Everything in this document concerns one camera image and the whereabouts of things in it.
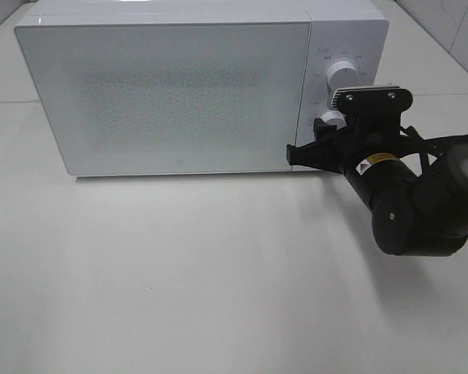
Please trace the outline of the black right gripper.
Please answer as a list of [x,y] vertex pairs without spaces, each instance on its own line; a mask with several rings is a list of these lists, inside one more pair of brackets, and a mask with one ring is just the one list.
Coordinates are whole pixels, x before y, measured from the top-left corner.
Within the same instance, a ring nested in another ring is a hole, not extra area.
[[286,146],[291,166],[341,171],[371,212],[374,240],[385,253],[407,253],[415,225],[410,187],[416,175],[400,160],[400,119],[413,95],[400,86],[350,86],[329,97],[329,108],[344,115],[345,124],[314,120],[315,141]]

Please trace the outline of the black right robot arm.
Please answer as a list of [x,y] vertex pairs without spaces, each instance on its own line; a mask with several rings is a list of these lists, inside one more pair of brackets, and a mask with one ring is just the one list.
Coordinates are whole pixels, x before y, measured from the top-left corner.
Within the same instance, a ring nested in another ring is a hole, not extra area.
[[329,99],[345,125],[314,121],[314,141],[287,146],[292,166],[342,175],[370,211],[374,239],[395,256],[450,256],[468,239],[468,134],[425,139],[403,127],[399,86],[355,86]]

